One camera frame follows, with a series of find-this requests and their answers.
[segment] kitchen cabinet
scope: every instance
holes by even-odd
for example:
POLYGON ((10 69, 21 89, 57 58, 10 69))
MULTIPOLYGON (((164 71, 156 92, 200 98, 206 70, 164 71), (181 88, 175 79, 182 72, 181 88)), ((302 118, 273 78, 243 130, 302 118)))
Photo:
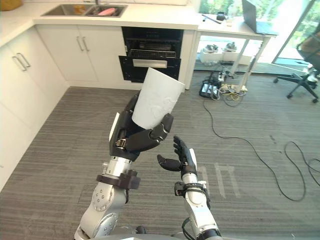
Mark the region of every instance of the kitchen cabinet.
POLYGON ((48 97, 54 108, 66 91, 68 84, 52 59, 46 46, 32 27, 8 43, 35 84, 48 97))
POLYGON ((70 85, 128 85, 118 57, 126 55, 120 26, 42 24, 37 30, 70 85))
POLYGON ((121 27, 79 25, 78 28, 85 38, 87 53, 101 87, 117 88, 125 84, 119 62, 119 56, 126 55, 121 27))
POLYGON ((69 82, 98 80, 87 54, 86 38, 83 39, 77 25, 44 24, 37 25, 36 28, 65 80, 69 82))
POLYGON ((30 28, 0 48, 0 191, 69 85, 30 28))
POLYGON ((50 102, 7 46, 0 48, 0 59, 0 103, 36 134, 52 111, 50 102))
POLYGON ((33 137, 30 128, 0 103, 0 191, 33 137))

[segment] black oven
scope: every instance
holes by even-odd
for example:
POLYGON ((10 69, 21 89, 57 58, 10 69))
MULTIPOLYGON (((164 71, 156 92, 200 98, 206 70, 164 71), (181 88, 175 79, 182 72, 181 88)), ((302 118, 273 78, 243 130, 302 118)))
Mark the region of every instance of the black oven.
POLYGON ((122 27, 126 56, 119 56, 124 80, 143 83, 148 67, 176 80, 180 70, 183 30, 122 27))

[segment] sink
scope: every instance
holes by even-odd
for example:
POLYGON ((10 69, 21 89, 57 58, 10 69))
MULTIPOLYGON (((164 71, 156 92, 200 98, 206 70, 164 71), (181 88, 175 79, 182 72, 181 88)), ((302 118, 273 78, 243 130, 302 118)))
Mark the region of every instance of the sink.
POLYGON ((89 9, 85 15, 88 17, 103 17, 103 18, 120 18, 121 15, 124 13, 125 9, 127 8, 128 5, 99 5, 99 6, 94 6, 91 9, 89 9), (107 10, 115 8, 115 12, 113 15, 106 16, 106 15, 98 15, 98 13, 107 10))
POLYGON ((42 16, 85 16, 94 4, 61 4, 42 16))

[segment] table leg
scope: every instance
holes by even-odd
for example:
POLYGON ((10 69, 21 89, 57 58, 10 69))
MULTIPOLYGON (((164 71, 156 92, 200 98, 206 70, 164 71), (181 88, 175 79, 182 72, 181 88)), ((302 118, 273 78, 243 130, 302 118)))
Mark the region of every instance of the table leg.
POLYGON ((236 93, 239 93, 241 88, 242 88, 242 86, 246 85, 249 76, 251 75, 253 69, 255 68, 255 66, 256 66, 256 64, 258 62, 258 59, 260 58, 262 52, 264 51, 265 47, 267 46, 269 40, 270 40, 270 37, 265 37, 262 40, 261 47, 260 47, 259 51, 255 55, 255 57, 253 58, 252 62, 249 65, 248 69, 246 70, 245 74, 243 75, 242 80, 241 80, 238 88, 235 90, 236 93))
POLYGON ((186 73, 186 80, 184 82, 186 90, 188 90, 190 88, 192 75, 194 73, 195 63, 196 63, 196 59, 197 59, 197 50, 198 50, 198 45, 199 45, 199 42, 200 42, 200 37, 201 37, 201 32, 196 31, 195 34, 194 34, 193 43, 192 43, 193 49, 192 49, 192 52, 190 54, 190 61, 189 61, 189 64, 188 64, 188 72, 186 73))
POLYGON ((235 62, 233 63, 232 68, 231 68, 230 73, 229 73, 229 76, 230 76, 230 77, 232 77, 232 76, 234 75, 234 73, 235 73, 235 71, 236 71, 236 69, 237 69, 237 67, 238 67, 238 65, 239 65, 240 59, 241 59, 242 55, 244 54, 244 51, 245 51, 245 49, 246 49, 246 47, 247 47, 247 45, 248 45, 248 43, 249 43, 249 40, 250 40, 250 39, 246 39, 246 40, 245 40, 245 42, 244 42, 244 44, 243 44, 243 46, 242 46, 241 51, 239 52, 239 54, 238 54, 235 62))

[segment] striped carpet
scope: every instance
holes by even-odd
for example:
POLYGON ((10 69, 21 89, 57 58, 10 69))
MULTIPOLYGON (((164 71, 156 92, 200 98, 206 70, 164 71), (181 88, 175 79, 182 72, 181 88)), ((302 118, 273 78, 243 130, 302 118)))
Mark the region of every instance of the striped carpet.
MULTIPOLYGON (((320 236, 320 187, 311 178, 301 154, 288 154, 306 183, 301 202, 287 200, 275 179, 243 140, 219 139, 198 95, 208 72, 195 71, 190 90, 180 96, 172 114, 171 133, 159 147, 141 153, 133 165, 139 189, 120 217, 120 226, 144 225, 149 233, 181 231, 187 217, 182 197, 174 196, 177 172, 158 166, 156 155, 174 158, 173 135, 194 148, 200 178, 208 182, 211 211, 225 236, 302 239, 320 236)), ((293 83, 251 76, 248 93, 237 107, 207 100, 216 131, 251 141, 278 176, 283 191, 302 194, 297 170, 284 155, 295 141, 307 159, 320 158, 320 103, 293 83)), ((70 240, 91 201, 101 164, 109 159, 108 136, 116 112, 136 91, 70 87, 51 113, 0 193, 1 240, 70 240)), ((314 173, 320 181, 320 174, 314 173)))

